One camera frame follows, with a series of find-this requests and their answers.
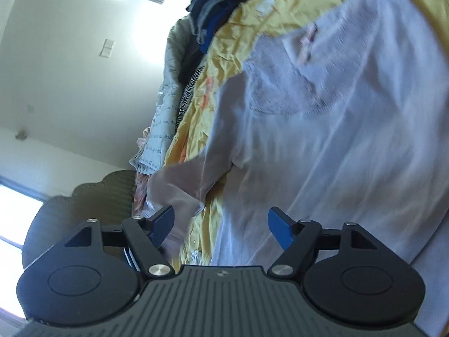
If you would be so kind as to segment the yellow cartoon quilt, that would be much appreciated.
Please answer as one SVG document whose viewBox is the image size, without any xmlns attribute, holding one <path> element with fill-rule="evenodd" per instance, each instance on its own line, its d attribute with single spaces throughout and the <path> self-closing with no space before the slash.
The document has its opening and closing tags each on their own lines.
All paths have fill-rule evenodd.
<svg viewBox="0 0 449 337">
<path fill-rule="evenodd" d="M 193 98 L 164 159 L 164 167 L 193 159 L 205 147 L 215 115 L 215 93 L 241 72 L 261 34 L 272 37 L 301 28 L 344 0 L 248 0 L 215 34 Z M 448 0 L 412 0 L 432 25 L 448 53 Z M 225 178 L 206 197 L 205 209 L 189 224 L 175 268 L 182 264 L 209 265 L 221 222 Z"/>
</svg>

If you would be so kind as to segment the dark wooden headboard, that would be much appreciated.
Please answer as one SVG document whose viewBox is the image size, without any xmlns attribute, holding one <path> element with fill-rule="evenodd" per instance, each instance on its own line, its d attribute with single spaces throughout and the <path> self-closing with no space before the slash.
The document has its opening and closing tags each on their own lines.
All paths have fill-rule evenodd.
<svg viewBox="0 0 449 337">
<path fill-rule="evenodd" d="M 33 219 L 22 248 L 27 267 L 80 223 L 96 218 L 102 225 L 120 224 L 132 215 L 136 173 L 119 170 L 99 183 L 77 186 L 70 196 L 48 199 Z"/>
</svg>

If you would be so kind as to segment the white wall switch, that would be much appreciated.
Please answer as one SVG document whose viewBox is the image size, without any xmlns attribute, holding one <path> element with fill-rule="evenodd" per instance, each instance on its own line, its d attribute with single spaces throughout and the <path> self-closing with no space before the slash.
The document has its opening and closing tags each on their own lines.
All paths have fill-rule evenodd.
<svg viewBox="0 0 449 337">
<path fill-rule="evenodd" d="M 102 46 L 99 56 L 107 59 L 110 58 L 114 44 L 115 44 L 114 40 L 105 39 L 104 45 Z"/>
</svg>

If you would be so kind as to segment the dark folded clothes pile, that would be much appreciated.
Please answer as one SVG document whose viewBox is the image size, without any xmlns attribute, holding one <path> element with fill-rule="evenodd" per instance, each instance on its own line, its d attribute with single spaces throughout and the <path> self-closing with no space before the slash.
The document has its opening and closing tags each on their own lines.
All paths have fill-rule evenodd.
<svg viewBox="0 0 449 337">
<path fill-rule="evenodd" d="M 186 10 L 192 34 L 203 54 L 206 54 L 216 31 L 232 15 L 239 4 L 247 0 L 191 0 Z"/>
</svg>

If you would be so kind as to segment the lavender long sleeve shirt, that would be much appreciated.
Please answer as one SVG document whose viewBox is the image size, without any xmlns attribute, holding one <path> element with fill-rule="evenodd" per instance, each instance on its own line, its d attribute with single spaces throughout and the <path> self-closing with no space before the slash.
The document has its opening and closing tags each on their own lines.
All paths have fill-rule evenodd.
<svg viewBox="0 0 449 337">
<path fill-rule="evenodd" d="M 410 0 L 345 0 L 305 28 L 262 36 L 217 94 L 205 148 L 148 182 L 173 207 L 176 258 L 223 179 L 213 265 L 271 265 L 279 207 L 326 228 L 363 226 L 423 277 L 418 326 L 448 323 L 448 57 Z"/>
</svg>

